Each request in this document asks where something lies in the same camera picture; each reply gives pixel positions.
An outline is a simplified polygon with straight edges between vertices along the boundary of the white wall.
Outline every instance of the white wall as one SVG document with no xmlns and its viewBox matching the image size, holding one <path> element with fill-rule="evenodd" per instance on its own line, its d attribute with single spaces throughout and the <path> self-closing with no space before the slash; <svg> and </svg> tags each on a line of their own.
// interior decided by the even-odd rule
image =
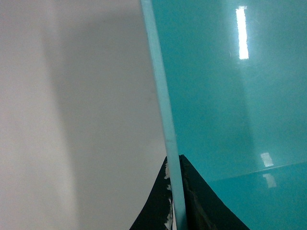
<svg viewBox="0 0 307 230">
<path fill-rule="evenodd" d="M 129 229 L 166 155 L 138 1 L 0 13 L 0 229 Z"/>
</svg>

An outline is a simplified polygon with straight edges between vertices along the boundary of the teal acrylic sheet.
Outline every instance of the teal acrylic sheet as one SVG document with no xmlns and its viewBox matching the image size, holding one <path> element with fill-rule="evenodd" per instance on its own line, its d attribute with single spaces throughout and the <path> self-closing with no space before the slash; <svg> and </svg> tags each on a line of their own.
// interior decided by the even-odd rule
<svg viewBox="0 0 307 230">
<path fill-rule="evenodd" d="M 143 2 L 178 154 L 251 230 L 307 229 L 307 1 Z"/>
</svg>

